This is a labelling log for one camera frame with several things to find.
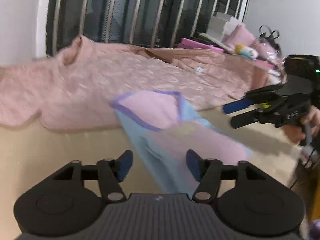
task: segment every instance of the pink blanket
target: pink blanket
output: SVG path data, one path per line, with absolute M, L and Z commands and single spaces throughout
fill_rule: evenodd
M 48 129 L 116 127 L 109 101 L 139 90 L 174 90 L 196 110 L 241 98 L 255 65 L 206 49 L 146 49 L 84 36 L 56 57 L 0 73 L 0 124 L 21 126 L 41 113 Z

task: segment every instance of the metal railing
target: metal railing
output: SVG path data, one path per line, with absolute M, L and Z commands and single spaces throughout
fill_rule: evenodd
M 219 0 L 214 0 L 211 16 L 213 16 L 216 11 L 218 1 Z M 231 0 L 227 1 L 226 8 L 224 11 L 225 14 L 228 13 L 230 1 Z M 174 43 L 176 40 L 176 35 L 177 35 L 178 28 L 179 28 L 179 23 L 180 23 L 181 14 L 183 11 L 184 2 L 185 2 L 185 0 L 180 1 L 178 14 L 176 16 L 175 25 L 174 25 L 173 33 L 172 33 L 171 40 L 170 40 L 170 47 L 174 46 Z M 250 2 L 250 0 L 246 1 L 243 20 L 245 20 L 245 18 L 246 18 L 246 15 L 248 12 L 249 2 Z M 79 34 L 81 34 L 81 35 L 83 34 L 83 31 L 84 31 L 84 20 L 85 20 L 85 14 L 86 14 L 86 9 L 87 9 L 87 3 L 88 3 L 88 0 L 83 0 L 81 17 L 80 17 L 80 25 L 79 25 Z M 134 32 L 135 32 L 135 26 L 137 23 L 137 17 L 138 17 L 140 3 L 141 3 L 141 0 L 136 0 L 132 24 L 131 24 L 131 31 L 130 31 L 130 35 L 129 35 L 129 43 L 130 44 L 133 43 L 133 37 L 134 37 Z M 157 35 L 158 26 L 159 26 L 161 11 L 163 8 L 163 3 L 164 3 L 164 0 L 159 1 L 158 11 L 157 11 L 156 20 L 155 20 L 155 24 L 154 24 L 154 28 L 153 28 L 153 34 L 152 34 L 151 42 L 150 42 L 151 48 L 153 48 L 155 46 L 156 35 Z M 197 26 L 202 3 L 203 3 L 203 0 L 199 0 L 190 36 L 193 36 L 196 31 L 196 26 Z M 53 34 L 52 35 L 52 37 L 53 37 L 52 38 L 53 54 L 56 54 L 56 52 L 57 52 L 57 36 L 58 36 L 58 23 L 59 23 L 58 21 L 59 21 L 59 13 L 60 13 L 60 4 L 61 4 L 61 0 L 57 0 L 55 14 L 54 14 L 53 30 L 52 30 L 53 31 L 53 33 L 52 33 Z M 243 4 L 243 0 L 238 0 L 236 12 L 235 12 L 236 18 L 239 18 L 239 16 L 240 16 L 240 9 L 242 7 L 242 4 Z M 110 28 L 111 28 L 111 20 L 112 20 L 114 5 L 115 5 L 115 0 L 110 0 L 109 12 L 108 12 L 108 17 L 106 20 L 106 28 L 105 28 L 105 30 L 106 30 L 106 41 L 105 42 L 108 42 L 108 36 L 109 36 L 108 34 L 109 34 Z

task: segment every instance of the purple trim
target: purple trim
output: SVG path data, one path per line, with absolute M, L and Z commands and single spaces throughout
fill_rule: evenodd
M 178 107 L 178 121 L 181 122 L 182 120 L 182 94 L 177 91 L 161 91 L 161 90 L 151 90 L 153 92 L 159 93 L 159 94 L 165 94 L 165 95 L 173 95 L 177 96 L 177 107 Z M 133 95 L 135 92 L 129 92 L 125 93 L 123 95 L 120 95 L 116 97 L 110 104 L 115 109 L 120 111 L 121 113 L 127 115 L 132 120 L 134 120 L 138 125 L 151 130 L 151 131 L 161 131 L 161 128 L 155 127 L 151 124 L 148 124 L 147 122 L 143 121 L 140 117 L 138 117 L 133 111 L 131 111 L 129 108 L 121 105 L 119 102 L 121 100 L 126 99 L 127 97 Z

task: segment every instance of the white wall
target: white wall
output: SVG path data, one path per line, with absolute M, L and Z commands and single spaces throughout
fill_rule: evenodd
M 39 0 L 0 0 L 0 4 L 0 65 L 35 58 Z
M 320 55 L 320 0 L 250 0 L 245 23 L 255 35 L 261 25 L 279 30 L 284 56 Z

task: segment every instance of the human hand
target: human hand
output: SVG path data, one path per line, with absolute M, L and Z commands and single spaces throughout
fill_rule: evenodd
M 320 129 L 320 110 L 315 106 L 311 106 L 309 113 L 301 119 L 301 124 L 305 125 L 310 122 L 311 132 L 313 136 L 317 136 Z M 306 135 L 302 132 L 301 127 L 294 125 L 284 125 L 282 127 L 285 135 L 294 144 L 299 144 Z

